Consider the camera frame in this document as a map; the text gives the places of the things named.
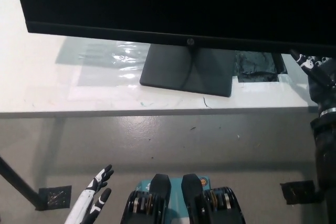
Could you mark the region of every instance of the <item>desk leg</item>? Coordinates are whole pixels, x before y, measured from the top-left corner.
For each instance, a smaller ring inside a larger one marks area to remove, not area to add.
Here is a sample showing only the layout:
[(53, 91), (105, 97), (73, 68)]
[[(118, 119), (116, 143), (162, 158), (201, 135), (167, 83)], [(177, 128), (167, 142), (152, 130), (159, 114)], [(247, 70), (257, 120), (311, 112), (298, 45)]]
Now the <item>desk leg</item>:
[(18, 190), (36, 210), (43, 211), (48, 208), (48, 202), (35, 192), (0, 156), (0, 175)]

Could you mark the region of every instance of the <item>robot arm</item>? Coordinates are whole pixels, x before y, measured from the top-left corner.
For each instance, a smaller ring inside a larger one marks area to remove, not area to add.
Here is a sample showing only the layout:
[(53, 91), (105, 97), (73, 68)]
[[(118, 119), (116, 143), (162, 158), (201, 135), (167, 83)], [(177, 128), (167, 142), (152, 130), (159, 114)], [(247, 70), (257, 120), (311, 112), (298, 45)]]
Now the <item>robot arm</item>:
[(94, 223), (102, 207), (109, 198), (111, 189), (107, 188), (94, 205), (92, 205), (93, 197), (102, 187), (107, 185), (107, 180), (111, 177), (113, 172), (112, 165), (108, 165), (93, 178), (88, 187), (80, 194), (65, 224)]
[(329, 223), (336, 223), (336, 59), (321, 64), (294, 50), (290, 54), (308, 75), (311, 100), (319, 106), (319, 117), (311, 122), (317, 177), (327, 203)]

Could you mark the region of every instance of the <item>logo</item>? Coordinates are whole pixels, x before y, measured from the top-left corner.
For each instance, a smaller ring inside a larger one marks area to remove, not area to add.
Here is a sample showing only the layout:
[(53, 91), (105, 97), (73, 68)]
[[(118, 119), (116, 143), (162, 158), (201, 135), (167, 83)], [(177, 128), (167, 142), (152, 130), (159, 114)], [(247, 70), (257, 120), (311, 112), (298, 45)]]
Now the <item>logo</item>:
[(208, 184), (208, 180), (206, 178), (200, 178), (202, 186), (206, 186)]

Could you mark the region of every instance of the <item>dark screen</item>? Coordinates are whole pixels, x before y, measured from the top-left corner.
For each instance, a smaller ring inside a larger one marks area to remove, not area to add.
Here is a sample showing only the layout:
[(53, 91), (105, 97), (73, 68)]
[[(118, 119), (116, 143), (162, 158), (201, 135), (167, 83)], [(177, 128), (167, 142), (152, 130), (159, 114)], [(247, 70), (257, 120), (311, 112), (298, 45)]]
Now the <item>dark screen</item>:
[(27, 22), (336, 45), (334, 0), (21, 0), (21, 3)]

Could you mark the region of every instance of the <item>white desk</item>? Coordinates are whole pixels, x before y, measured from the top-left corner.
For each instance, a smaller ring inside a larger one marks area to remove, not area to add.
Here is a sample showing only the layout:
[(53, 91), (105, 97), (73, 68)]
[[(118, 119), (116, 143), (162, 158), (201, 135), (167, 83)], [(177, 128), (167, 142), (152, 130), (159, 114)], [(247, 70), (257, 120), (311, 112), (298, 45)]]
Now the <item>white desk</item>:
[[(306, 75), (289, 55), (283, 55), (289, 74), (280, 75), (279, 82), (238, 83), (234, 78), (232, 96), (223, 98), (140, 86), (141, 69), (101, 64), (102, 50), (113, 53), (116, 45), (125, 46), (29, 34), (19, 0), (0, 0), (0, 116), (218, 114), (316, 106)], [(149, 47), (130, 45), (140, 47), (141, 54)]]

